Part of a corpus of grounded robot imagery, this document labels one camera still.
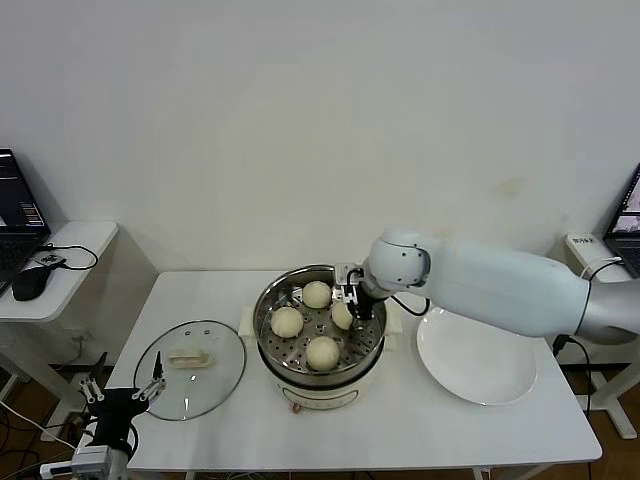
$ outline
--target computer mouse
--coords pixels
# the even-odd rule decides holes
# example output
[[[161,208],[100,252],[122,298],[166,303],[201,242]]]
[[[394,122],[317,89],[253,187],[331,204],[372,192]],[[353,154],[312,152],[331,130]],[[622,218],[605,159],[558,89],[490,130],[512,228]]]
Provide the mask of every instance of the computer mouse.
[[[23,270],[11,282],[13,298],[19,302],[38,298],[47,286],[49,275],[51,275],[49,267],[34,267]]]

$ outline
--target laptop screen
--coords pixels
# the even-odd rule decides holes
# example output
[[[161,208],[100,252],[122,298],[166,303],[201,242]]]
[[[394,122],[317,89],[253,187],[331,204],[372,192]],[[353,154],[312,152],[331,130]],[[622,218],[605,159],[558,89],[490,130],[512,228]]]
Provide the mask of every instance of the laptop screen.
[[[613,219],[609,231],[610,236],[640,237],[640,166],[636,170],[629,189]]]
[[[11,150],[0,149],[0,232],[48,232]]]

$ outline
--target robotic arm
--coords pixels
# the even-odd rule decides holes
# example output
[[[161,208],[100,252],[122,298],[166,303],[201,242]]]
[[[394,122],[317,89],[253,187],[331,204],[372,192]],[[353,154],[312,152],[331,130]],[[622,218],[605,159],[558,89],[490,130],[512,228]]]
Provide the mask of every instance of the robotic arm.
[[[591,284],[537,255],[387,230],[356,270],[349,278],[338,269],[336,275],[360,319],[376,301],[409,292],[530,337],[577,334],[608,344],[640,334],[640,279]]]
[[[129,429],[132,428],[131,421],[158,398],[166,388],[166,382],[158,352],[149,385],[139,390],[107,388],[103,392],[96,378],[100,376],[106,355],[100,357],[89,378],[80,382],[89,413],[95,417],[93,440],[87,446],[78,447],[70,461],[42,465],[40,476],[43,480],[68,474],[79,480],[127,480],[127,463],[133,457],[138,443],[135,429],[135,446],[132,448],[127,441]]]

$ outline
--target white plate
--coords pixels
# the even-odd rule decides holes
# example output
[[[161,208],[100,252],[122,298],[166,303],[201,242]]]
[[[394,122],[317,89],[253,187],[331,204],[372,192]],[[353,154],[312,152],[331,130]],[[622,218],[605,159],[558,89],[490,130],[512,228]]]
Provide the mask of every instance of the white plate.
[[[536,382],[532,339],[435,307],[418,327],[418,351],[451,393],[481,405],[521,399]]]

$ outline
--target glass lid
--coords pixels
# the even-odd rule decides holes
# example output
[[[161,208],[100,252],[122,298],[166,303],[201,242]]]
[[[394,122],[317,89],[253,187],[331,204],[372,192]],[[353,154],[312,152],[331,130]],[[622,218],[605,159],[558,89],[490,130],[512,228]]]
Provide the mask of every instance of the glass lid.
[[[189,420],[224,402],[244,372],[244,344],[227,325],[212,320],[183,323],[147,348],[136,367],[134,385],[151,383],[160,352],[166,389],[149,407],[164,420]]]

